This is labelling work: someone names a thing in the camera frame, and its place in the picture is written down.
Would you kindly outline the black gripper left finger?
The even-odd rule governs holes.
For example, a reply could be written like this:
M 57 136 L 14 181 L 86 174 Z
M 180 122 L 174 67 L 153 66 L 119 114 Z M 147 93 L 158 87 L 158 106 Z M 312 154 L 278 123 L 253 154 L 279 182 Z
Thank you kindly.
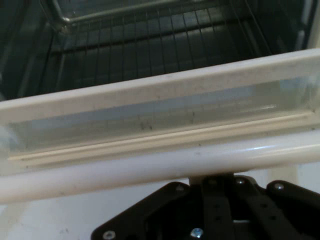
M 171 182 L 97 227 L 93 240 L 231 240 L 233 221 L 221 177 Z

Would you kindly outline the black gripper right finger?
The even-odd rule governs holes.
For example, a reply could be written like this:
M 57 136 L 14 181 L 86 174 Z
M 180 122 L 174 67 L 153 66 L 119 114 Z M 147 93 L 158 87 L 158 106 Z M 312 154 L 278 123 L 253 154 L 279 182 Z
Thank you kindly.
M 235 177 L 233 233 L 236 240 L 318 240 L 320 195 L 284 180 L 263 188 Z

